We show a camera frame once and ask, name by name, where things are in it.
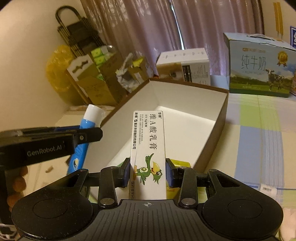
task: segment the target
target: blue sign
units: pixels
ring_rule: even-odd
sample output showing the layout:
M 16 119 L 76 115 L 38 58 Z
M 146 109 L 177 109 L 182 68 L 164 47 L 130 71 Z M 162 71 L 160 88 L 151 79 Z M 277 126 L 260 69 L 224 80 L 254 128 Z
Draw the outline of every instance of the blue sign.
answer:
M 296 49 L 296 28 L 290 26 L 290 45 Z

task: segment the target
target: white bottle cap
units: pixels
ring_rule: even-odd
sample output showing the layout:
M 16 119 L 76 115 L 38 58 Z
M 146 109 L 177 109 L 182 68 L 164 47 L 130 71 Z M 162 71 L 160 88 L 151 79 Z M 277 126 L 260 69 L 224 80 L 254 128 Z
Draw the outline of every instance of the white bottle cap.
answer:
M 102 110 L 100 107 L 97 107 L 93 104 L 89 104 L 83 116 L 83 119 L 92 121 L 96 123 L 96 126 L 100 126 L 104 116 L 105 116 L 104 110 Z

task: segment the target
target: finger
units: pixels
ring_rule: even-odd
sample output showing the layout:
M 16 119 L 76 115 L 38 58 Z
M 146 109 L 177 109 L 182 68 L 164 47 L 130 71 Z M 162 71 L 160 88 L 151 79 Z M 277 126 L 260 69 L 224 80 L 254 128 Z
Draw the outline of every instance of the finger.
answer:
M 23 177 L 17 177 L 12 184 L 12 188 L 16 192 L 24 191 L 26 189 L 25 179 Z
M 7 204 L 8 206 L 10 206 L 11 208 L 13 208 L 13 206 L 15 205 L 15 203 L 20 200 L 24 195 L 22 193 L 15 193 L 12 194 L 10 196 L 8 196 L 7 198 Z
M 26 175 L 28 173 L 28 167 L 24 166 L 20 169 L 20 175 L 23 177 L 24 175 Z

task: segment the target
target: curtain fold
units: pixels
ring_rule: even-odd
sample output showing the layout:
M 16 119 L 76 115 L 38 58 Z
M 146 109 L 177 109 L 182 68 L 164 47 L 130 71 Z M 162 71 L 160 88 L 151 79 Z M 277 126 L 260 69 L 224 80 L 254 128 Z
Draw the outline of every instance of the curtain fold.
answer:
M 259 0 L 171 0 L 185 49 L 205 47 L 210 73 L 225 75 L 223 32 L 263 33 Z
M 101 39 L 125 58 L 146 56 L 155 73 L 163 51 L 181 49 L 174 14 L 167 0 L 81 0 Z

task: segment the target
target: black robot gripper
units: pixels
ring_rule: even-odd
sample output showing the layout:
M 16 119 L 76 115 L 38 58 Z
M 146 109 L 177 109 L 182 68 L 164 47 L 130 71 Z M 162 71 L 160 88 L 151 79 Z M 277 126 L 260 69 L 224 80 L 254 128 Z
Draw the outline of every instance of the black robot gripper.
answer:
M 121 200 L 130 159 L 99 173 L 80 169 L 19 200 L 12 220 L 21 241 L 29 240 L 266 240 L 274 237 L 283 211 L 272 198 L 216 170 L 197 173 L 166 159 L 170 187 L 179 200 Z M 88 200 L 99 187 L 98 203 Z M 198 203 L 197 187 L 207 201 Z

